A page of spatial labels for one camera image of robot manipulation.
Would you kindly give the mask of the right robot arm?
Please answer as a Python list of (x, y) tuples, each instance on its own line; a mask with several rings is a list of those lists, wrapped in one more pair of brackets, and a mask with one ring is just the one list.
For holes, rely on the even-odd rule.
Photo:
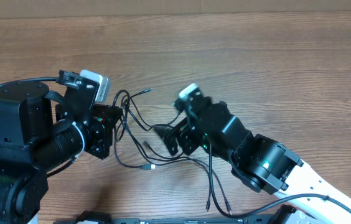
[(210, 158), (232, 166), (232, 174), (255, 192), (264, 190), (324, 223), (351, 223), (351, 198), (331, 186), (285, 145), (253, 135), (227, 104), (179, 103), (186, 117), (173, 128), (156, 126), (170, 154), (202, 147)]

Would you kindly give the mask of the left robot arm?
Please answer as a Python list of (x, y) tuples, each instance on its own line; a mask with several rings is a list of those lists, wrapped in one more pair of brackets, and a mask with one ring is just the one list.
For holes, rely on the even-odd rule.
[(100, 84), (76, 73), (0, 84), (0, 223), (28, 223), (39, 212), (49, 177), (87, 152), (109, 156), (122, 109), (98, 102)]

